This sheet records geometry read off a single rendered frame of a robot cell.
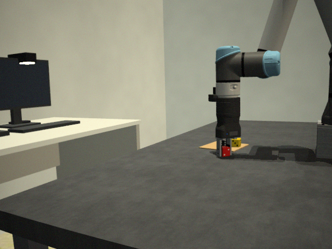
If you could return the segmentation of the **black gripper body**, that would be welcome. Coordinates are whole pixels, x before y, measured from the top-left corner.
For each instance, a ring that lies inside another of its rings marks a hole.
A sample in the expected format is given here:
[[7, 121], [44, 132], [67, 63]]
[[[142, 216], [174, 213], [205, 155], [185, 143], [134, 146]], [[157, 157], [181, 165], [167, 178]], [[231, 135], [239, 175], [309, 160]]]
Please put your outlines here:
[[217, 138], [241, 137], [239, 95], [240, 82], [216, 83], [213, 94], [209, 94], [209, 102], [216, 102]]

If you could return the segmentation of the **red die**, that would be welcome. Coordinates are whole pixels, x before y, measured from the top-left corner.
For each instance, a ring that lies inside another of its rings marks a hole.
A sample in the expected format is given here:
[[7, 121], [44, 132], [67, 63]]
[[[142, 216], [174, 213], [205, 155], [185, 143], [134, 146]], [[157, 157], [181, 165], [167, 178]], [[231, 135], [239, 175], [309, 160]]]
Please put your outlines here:
[[222, 146], [222, 157], [230, 156], [230, 147]]

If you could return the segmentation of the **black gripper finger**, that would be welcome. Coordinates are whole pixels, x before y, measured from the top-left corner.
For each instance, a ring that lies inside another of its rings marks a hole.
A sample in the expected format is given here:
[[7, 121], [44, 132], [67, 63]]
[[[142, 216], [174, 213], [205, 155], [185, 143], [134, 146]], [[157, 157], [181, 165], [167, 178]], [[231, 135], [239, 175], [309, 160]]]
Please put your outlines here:
[[220, 138], [216, 138], [216, 155], [219, 157], [222, 157], [222, 141], [225, 141], [226, 139], [220, 139]]
[[228, 138], [227, 139], [227, 144], [226, 146], [230, 147], [230, 155], [232, 155], [232, 139], [237, 139], [237, 137], [234, 137], [234, 138]]

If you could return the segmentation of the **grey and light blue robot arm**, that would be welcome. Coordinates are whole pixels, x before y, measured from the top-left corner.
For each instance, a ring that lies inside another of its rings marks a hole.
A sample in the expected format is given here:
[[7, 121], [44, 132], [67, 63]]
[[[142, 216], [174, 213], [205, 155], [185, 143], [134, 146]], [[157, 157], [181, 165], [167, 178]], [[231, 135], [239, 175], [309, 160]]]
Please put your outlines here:
[[[257, 52], [241, 52], [238, 46], [216, 50], [216, 83], [240, 82], [240, 77], [266, 79], [280, 74], [280, 52], [298, 0], [273, 0]], [[332, 125], [332, 0], [314, 0], [331, 43], [328, 102], [322, 124]]]

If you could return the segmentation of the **tan square mat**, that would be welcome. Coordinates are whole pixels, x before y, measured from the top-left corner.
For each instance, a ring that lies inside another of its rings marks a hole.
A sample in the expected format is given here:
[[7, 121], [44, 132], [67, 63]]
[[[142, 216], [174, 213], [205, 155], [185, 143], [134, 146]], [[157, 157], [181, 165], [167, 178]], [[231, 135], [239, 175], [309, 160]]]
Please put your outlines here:
[[[241, 144], [240, 147], [232, 147], [232, 152], [235, 152], [241, 148], [244, 148], [246, 146], [248, 146], [249, 144]], [[212, 143], [209, 143], [207, 145], [204, 145], [204, 146], [201, 146], [199, 148], [202, 148], [202, 149], [211, 149], [211, 150], [216, 150], [216, 142], [212, 142]]]

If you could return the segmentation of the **yellow die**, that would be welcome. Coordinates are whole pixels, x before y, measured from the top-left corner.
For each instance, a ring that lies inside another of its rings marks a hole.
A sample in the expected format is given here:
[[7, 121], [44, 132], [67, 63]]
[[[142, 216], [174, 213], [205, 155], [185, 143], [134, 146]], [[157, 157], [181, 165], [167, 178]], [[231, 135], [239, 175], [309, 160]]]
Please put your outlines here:
[[232, 139], [232, 147], [240, 147], [241, 146], [241, 138], [237, 138], [236, 140]]

